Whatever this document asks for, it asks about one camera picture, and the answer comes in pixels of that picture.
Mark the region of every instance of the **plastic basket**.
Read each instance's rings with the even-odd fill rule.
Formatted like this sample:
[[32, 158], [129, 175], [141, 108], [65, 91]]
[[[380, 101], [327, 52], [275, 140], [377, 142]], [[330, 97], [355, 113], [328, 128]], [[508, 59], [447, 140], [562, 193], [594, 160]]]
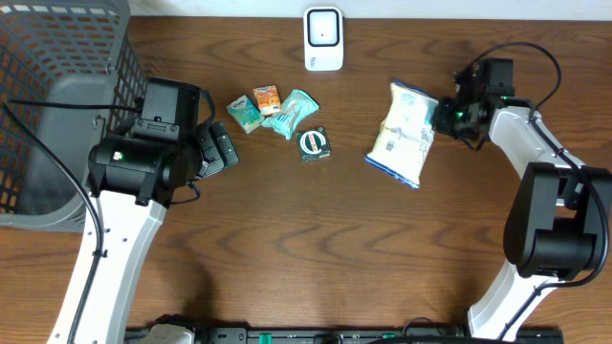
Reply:
[[[0, 99], [134, 106], [145, 76], [127, 38], [125, 0], [0, 0]], [[13, 106], [86, 185], [91, 147], [130, 114]], [[0, 226], [82, 231], [82, 200], [0, 113]]]

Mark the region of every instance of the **candy wrapper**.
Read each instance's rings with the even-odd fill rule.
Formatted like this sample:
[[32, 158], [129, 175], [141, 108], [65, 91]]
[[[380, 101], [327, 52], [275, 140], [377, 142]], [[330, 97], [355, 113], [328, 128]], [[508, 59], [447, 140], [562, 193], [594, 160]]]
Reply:
[[316, 110], [318, 110], [318, 104], [304, 91], [293, 90], [283, 101], [283, 110], [280, 115], [264, 119], [261, 125], [273, 128], [276, 133], [290, 140], [297, 125]]
[[433, 143], [431, 118], [438, 100], [398, 80], [391, 83], [391, 95], [391, 108], [365, 160], [418, 189], [421, 170]]
[[252, 90], [252, 92], [257, 99], [257, 106], [259, 111], [261, 111], [261, 115], [271, 116], [280, 112], [280, 97], [278, 96], [276, 85], [259, 87]]
[[228, 112], [247, 134], [255, 130], [264, 121], [264, 117], [261, 116], [247, 96], [241, 96], [228, 105]]

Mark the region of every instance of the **wood grain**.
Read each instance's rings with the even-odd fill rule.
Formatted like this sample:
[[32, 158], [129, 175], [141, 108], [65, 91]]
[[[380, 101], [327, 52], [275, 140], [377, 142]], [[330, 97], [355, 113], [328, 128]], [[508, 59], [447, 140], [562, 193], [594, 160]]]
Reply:
[[[346, 20], [338, 72], [308, 73], [297, 19], [133, 18], [149, 75], [204, 87], [240, 163], [198, 183], [202, 199], [172, 207], [149, 251], [129, 325], [164, 313], [254, 327], [395, 327], [415, 316], [462, 320], [504, 260], [502, 232], [519, 184], [492, 144], [473, 153], [437, 136], [412, 191], [367, 165], [397, 77], [451, 96], [451, 74], [490, 45], [533, 41], [559, 59], [548, 128], [585, 162], [612, 169], [612, 25], [580, 22]], [[508, 49], [518, 94], [554, 84], [550, 62]], [[256, 86], [308, 92], [332, 156], [302, 163], [294, 141], [245, 135], [224, 111]], [[176, 193], [189, 197], [188, 190]], [[80, 238], [0, 229], [0, 342], [46, 341]], [[558, 290], [529, 319], [567, 343], [612, 341], [612, 272]]]

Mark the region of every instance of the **teal packet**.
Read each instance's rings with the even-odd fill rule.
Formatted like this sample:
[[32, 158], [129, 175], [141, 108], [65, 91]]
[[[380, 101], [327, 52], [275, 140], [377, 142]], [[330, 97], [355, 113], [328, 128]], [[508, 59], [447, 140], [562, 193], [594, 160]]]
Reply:
[[316, 110], [318, 110], [318, 104], [304, 91], [295, 89], [283, 101], [282, 112], [276, 117], [264, 119], [261, 125], [273, 128], [276, 133], [290, 140], [297, 125]]
[[247, 134], [255, 130], [264, 121], [264, 117], [261, 116], [259, 110], [247, 96], [241, 96], [228, 105], [228, 112]]

